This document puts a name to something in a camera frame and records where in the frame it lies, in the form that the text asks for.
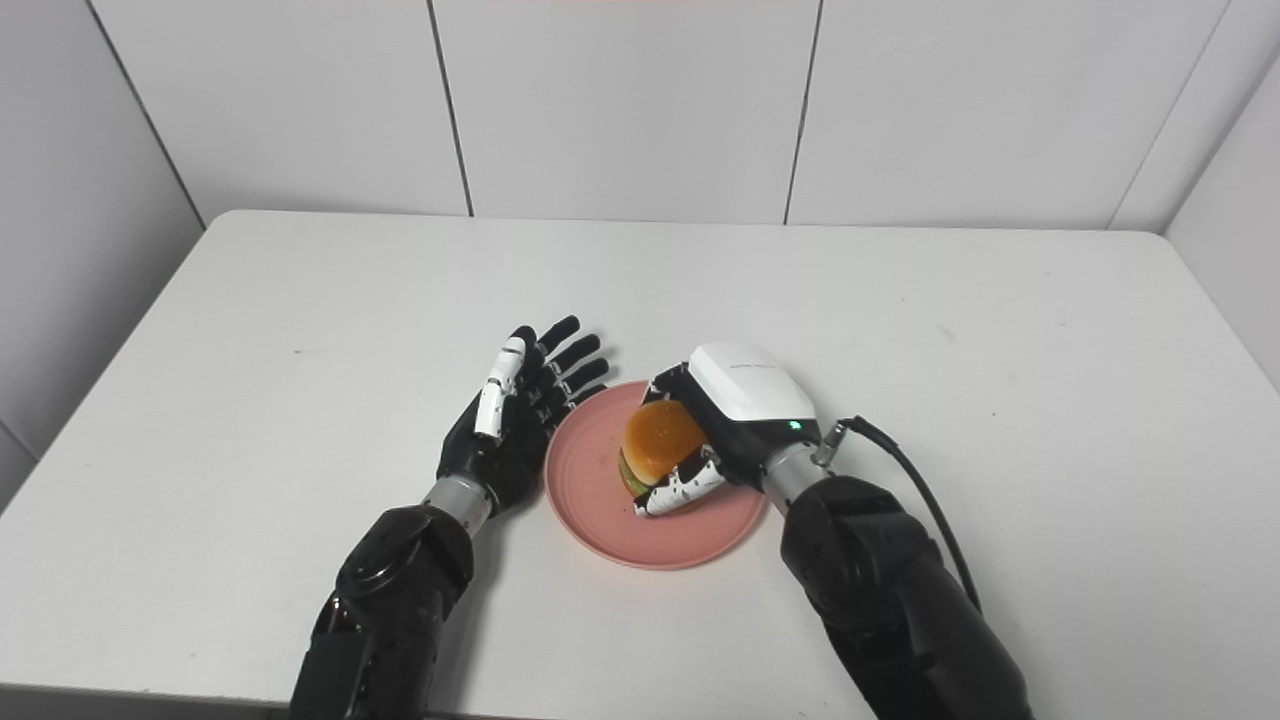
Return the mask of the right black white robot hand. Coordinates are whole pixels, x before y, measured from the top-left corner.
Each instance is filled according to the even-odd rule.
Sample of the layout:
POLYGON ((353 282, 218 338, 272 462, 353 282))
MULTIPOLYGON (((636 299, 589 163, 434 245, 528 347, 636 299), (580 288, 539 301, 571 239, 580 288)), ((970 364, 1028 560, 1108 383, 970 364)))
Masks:
POLYGON ((680 406, 704 439, 655 473, 655 484, 634 501, 640 518, 672 514, 726 484, 760 492, 787 514, 829 475, 813 459, 820 443, 813 401, 756 345, 698 346, 648 383, 637 414, 667 406, 680 406))

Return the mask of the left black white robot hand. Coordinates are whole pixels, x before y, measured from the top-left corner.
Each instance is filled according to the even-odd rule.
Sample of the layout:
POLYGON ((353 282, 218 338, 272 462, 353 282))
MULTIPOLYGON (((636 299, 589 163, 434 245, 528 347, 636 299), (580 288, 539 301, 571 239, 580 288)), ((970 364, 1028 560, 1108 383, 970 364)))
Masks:
POLYGON ((534 492, 552 436, 605 389, 602 338, 567 315, 543 333, 517 328, 445 436, 426 503, 475 530, 534 492))

